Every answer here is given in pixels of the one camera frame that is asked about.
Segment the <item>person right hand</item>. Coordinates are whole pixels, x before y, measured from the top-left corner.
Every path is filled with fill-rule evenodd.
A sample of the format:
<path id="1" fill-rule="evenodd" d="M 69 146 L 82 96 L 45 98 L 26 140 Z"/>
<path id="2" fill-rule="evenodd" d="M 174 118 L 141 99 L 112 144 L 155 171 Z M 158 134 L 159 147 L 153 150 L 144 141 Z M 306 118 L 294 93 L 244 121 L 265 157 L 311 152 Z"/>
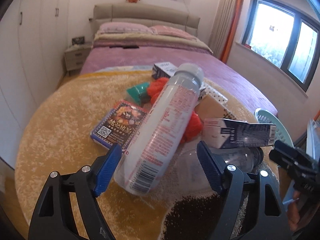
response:
<path id="1" fill-rule="evenodd" d="M 298 223 L 300 221 L 299 209 L 297 205 L 300 195 L 301 193 L 299 191 L 295 191 L 293 193 L 293 202 L 291 202 L 287 208 L 288 224 L 292 232 L 295 232 L 297 230 Z"/>

